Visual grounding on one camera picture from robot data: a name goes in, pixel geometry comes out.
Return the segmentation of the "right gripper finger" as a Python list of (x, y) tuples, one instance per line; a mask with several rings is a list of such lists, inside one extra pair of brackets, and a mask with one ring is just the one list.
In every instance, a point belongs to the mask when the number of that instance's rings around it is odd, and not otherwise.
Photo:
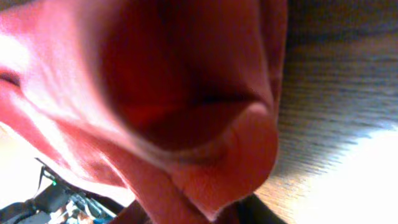
[(255, 194), (236, 202), (240, 224), (287, 224)]

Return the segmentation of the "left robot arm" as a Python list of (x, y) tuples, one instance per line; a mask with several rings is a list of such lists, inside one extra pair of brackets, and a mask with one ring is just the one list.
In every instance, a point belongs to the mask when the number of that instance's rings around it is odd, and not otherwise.
[(2, 224), (109, 223), (124, 207), (114, 200), (74, 186), (42, 164), (39, 187), (46, 177), (52, 183), (25, 202), (1, 209)]

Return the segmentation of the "orange printed t-shirt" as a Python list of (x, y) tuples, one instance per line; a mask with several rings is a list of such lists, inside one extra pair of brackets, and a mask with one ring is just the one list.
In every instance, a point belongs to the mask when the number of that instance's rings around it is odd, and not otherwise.
[(1, 11), (1, 122), (152, 223), (246, 223), (277, 159), (287, 1), (30, 1)]

